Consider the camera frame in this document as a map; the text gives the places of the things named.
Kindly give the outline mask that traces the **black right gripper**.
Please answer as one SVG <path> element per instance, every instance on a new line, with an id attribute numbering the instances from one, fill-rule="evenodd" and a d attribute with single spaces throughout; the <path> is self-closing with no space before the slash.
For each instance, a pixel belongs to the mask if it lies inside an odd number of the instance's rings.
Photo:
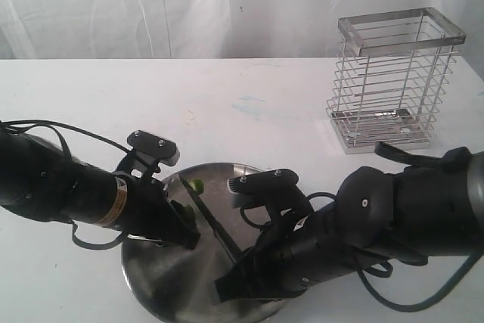
<path id="1" fill-rule="evenodd" d="M 332 216 L 310 216 L 302 228 L 256 254 L 253 248 L 213 282 L 213 302 L 293 299 L 340 277 L 340 238 Z"/>

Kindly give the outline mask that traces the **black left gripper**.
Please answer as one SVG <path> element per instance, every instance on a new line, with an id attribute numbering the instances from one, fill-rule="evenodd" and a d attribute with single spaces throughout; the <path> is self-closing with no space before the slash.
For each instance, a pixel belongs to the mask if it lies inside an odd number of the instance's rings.
<path id="1" fill-rule="evenodd" d="M 180 246 L 193 250 L 200 232 L 185 224 L 182 205 L 167 200 L 164 184 L 157 179 L 142 181 L 131 175 L 117 175 L 127 184 L 127 198 L 119 217 L 113 223 L 118 230 L 152 240 L 156 244 Z"/>

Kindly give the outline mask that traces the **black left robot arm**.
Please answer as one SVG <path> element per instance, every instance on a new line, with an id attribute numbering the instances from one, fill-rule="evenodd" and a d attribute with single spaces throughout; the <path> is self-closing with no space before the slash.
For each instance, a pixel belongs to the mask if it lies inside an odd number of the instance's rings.
<path id="1" fill-rule="evenodd" d="M 78 222 L 118 231 L 111 242 L 93 244 L 73 236 L 88 250 L 108 250 L 127 238 L 192 250 L 200 239 L 192 212 L 168 198 L 153 175 L 174 166 L 175 142 L 144 131 L 127 138 L 131 150 L 108 172 L 75 158 L 62 138 L 55 145 L 26 132 L 1 133 L 1 207 L 37 222 Z"/>

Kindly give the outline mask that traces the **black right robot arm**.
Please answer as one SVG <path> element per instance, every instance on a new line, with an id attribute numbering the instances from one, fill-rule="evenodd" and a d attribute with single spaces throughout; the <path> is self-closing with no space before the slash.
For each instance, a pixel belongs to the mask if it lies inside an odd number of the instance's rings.
<path id="1" fill-rule="evenodd" d="M 443 299 L 483 255 L 483 155 L 461 147 L 428 157 L 383 142 L 374 151 L 404 169 L 360 167 L 319 210 L 292 170 L 230 179 L 234 207 L 264 207 L 269 220 L 255 244 L 215 280 L 216 301 L 288 300 L 352 273 L 362 281 L 388 278 L 392 260 L 425 266 L 432 256 L 464 256 L 433 297 L 390 308 L 418 312 Z"/>

